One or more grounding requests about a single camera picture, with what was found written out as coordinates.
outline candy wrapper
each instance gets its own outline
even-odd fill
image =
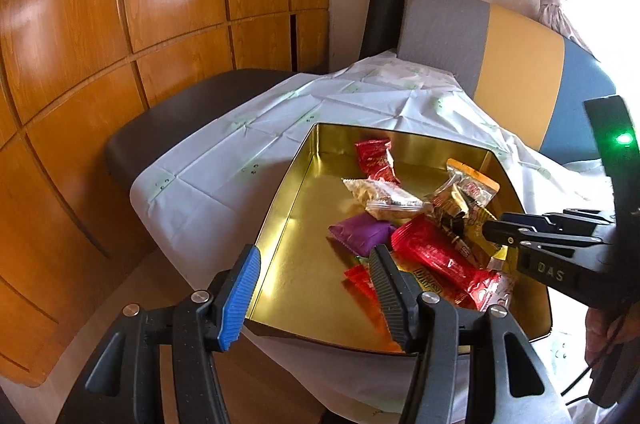
[[[469,214],[469,206],[455,182],[448,182],[445,188],[439,188],[431,198],[433,211],[439,225],[446,226],[456,234],[465,229],[464,218]]]
[[[446,214],[451,219],[466,218],[468,206],[463,195],[486,207],[500,190],[498,182],[455,159],[447,160],[447,172],[449,180],[426,199],[433,204],[440,217]]]
[[[514,287],[515,279],[513,276],[497,272],[496,276],[492,279],[491,285],[489,285],[487,289],[481,310],[485,311],[491,305],[502,305],[508,309]]]
[[[489,260],[494,256],[504,260],[507,255],[507,247],[489,242],[482,235],[482,225],[487,220],[495,220],[495,216],[472,200],[469,201],[468,205],[469,216],[465,221],[465,239],[471,243],[472,253],[476,261],[481,263],[480,266],[484,268],[488,266]]]
[[[495,271],[474,268],[424,214],[396,229],[391,235],[391,245],[403,258],[424,264],[469,294],[478,310],[482,308],[492,280],[498,275]]]
[[[357,256],[369,256],[372,248],[386,244],[394,232],[392,223],[362,213],[329,226],[329,234]]]
[[[409,272],[415,277],[422,290],[435,292],[459,307],[467,309],[475,308],[474,303],[466,292],[462,292],[462,290],[453,286],[444,278],[437,277],[435,273],[420,263],[417,263],[417,261],[403,258],[396,252],[392,252],[391,257],[396,262],[399,270]]]
[[[420,198],[392,182],[372,179],[342,179],[342,182],[367,213],[378,220],[404,224],[424,208]]]
[[[453,286],[445,279],[436,277],[436,275],[425,266],[415,261],[402,258],[396,252],[392,252],[391,257],[396,262],[399,270],[411,273],[415,277],[422,290],[435,292],[456,306],[471,309],[476,308],[471,298],[465,292],[462,292],[462,290]],[[344,275],[360,292],[378,304],[378,296],[373,287],[371,276],[369,275],[369,264],[366,260],[359,261],[361,262],[359,265],[351,267],[345,271]]]
[[[363,140],[356,143],[358,164],[363,173],[371,180],[393,182],[400,185],[394,171],[394,160],[391,156],[391,139]]]
[[[447,160],[447,172],[450,178],[455,179],[463,193],[484,208],[500,190],[498,182],[455,159]]]
[[[450,239],[456,251],[462,255],[471,265],[478,269],[502,270],[504,260],[507,258],[507,248],[502,246],[493,256],[489,256],[482,248],[474,242],[461,238],[447,227],[440,226],[440,229],[447,238]]]
[[[379,305],[378,296],[376,290],[373,287],[371,276],[369,275],[369,269],[363,264],[351,267],[344,272],[346,279],[348,279],[353,285],[362,292],[367,298],[373,301],[376,305]]]

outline cable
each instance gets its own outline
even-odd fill
[[[588,397],[588,395],[583,395],[582,397],[576,397],[573,400],[570,400],[569,402],[566,403],[567,406],[571,406],[571,404],[573,404],[574,402],[578,402],[579,400],[583,400],[586,399]]]
[[[626,316],[628,314],[629,314],[629,307],[626,307],[624,313],[620,317],[620,322],[618,323],[616,330],[613,332],[613,334],[607,341],[607,344],[600,351],[598,356],[591,361],[591,364],[589,364],[584,369],[584,371],[580,375],[578,375],[578,377],[560,394],[561,397],[564,397],[567,393],[569,393],[574,388],[574,386],[578,384],[582,380],[582,378],[589,373],[590,369],[593,368],[594,365],[598,364],[602,360],[602,358],[607,355],[607,352],[609,351],[609,347],[611,346],[611,343],[613,343],[613,341],[616,340],[616,337],[620,333],[620,330],[622,330],[622,327],[625,324]]]

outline metal bolt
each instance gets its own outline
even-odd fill
[[[438,301],[440,301],[440,296],[438,296],[435,292],[423,292],[420,294],[420,298],[422,301],[429,305],[435,305]]]
[[[209,293],[206,290],[196,290],[191,294],[191,301],[194,303],[206,303],[209,301]]]
[[[503,318],[508,314],[508,312],[502,305],[491,305],[489,307],[489,314],[494,318]]]
[[[122,309],[122,313],[127,318],[132,318],[133,316],[137,316],[140,313],[140,305],[137,303],[129,303],[126,307]]]

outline gray cushion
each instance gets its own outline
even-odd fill
[[[452,72],[473,97],[488,25],[485,1],[406,0],[398,57]]]

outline human hand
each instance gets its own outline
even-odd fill
[[[610,317],[601,310],[587,310],[585,326],[587,330],[587,344],[584,351],[584,360],[591,364],[600,351],[607,344],[607,341],[616,331],[620,318],[610,323]],[[618,333],[612,344],[627,343],[635,338],[640,338],[640,303],[631,307],[629,314],[625,318],[622,329]]]

